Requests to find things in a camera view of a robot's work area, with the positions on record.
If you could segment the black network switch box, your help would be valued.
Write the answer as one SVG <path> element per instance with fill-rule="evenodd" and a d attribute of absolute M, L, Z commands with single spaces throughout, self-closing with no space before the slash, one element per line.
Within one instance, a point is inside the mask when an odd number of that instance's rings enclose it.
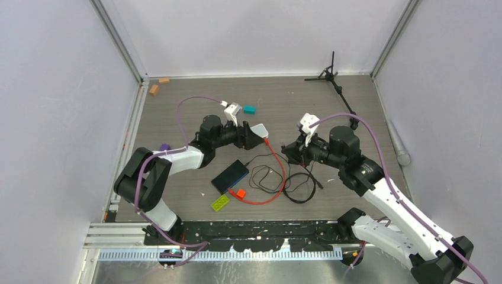
<path fill-rule="evenodd" d="M 211 184 L 222 195 L 227 193 L 230 188 L 238 184 L 247 174 L 249 169 L 240 160 L 236 160 L 217 175 Z"/>

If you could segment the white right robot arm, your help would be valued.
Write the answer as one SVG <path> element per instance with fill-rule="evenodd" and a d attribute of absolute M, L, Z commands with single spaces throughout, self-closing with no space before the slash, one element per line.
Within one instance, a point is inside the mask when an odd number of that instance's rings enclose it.
<path fill-rule="evenodd" d="M 342 183 L 375 205 L 399 229 L 379 224 L 357 208 L 338 221 L 338 235 L 346 243 L 366 241 L 399 260 L 418 283 L 452 283 L 467 267 L 474 245 L 465 236 L 454 237 L 432 222 L 386 180 L 382 167 L 361 153 L 360 140 L 347 126 L 334 127 L 329 139 L 301 133 L 281 151 L 292 164 L 311 162 L 337 169 Z"/>

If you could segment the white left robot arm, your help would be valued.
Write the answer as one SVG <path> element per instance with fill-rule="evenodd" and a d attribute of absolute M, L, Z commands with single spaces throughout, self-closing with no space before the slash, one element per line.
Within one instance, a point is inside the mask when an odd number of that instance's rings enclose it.
<path fill-rule="evenodd" d="M 216 115 L 207 115 L 195 138 L 185 147 L 168 151 L 137 148 L 114 182 L 114 193 L 157 225 L 161 240 L 174 245 L 181 239 L 182 230 L 178 226 L 181 219 L 162 199 L 168 177 L 206 167 L 217 148 L 233 144 L 250 150 L 267 138 L 268 131 L 263 124 L 251 127 L 244 121 L 235 126 L 231 121 L 223 124 Z"/>

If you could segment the white box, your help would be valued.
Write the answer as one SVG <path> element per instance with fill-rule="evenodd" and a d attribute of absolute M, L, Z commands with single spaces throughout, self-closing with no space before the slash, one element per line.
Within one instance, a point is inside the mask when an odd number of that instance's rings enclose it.
<path fill-rule="evenodd" d="M 269 132 L 263 124 L 257 124 L 250 127 L 252 133 L 256 134 L 258 137 L 262 139 L 266 139 L 269 137 Z"/>

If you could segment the black power adapter with cord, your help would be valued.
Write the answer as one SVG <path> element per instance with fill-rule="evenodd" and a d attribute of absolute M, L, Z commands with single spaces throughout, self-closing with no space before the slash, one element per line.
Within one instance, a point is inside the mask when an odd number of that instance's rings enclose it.
<path fill-rule="evenodd" d="M 282 164 L 285 167 L 286 176 L 282 174 L 282 170 L 276 170 L 267 164 L 260 164 L 253 166 L 250 169 L 250 177 L 248 184 L 252 189 L 258 189 L 267 194 L 278 193 L 282 188 L 283 181 L 287 180 L 291 174 L 291 166 L 287 163 L 286 159 L 279 155 Z M 267 185 L 267 181 L 279 182 L 276 186 Z"/>

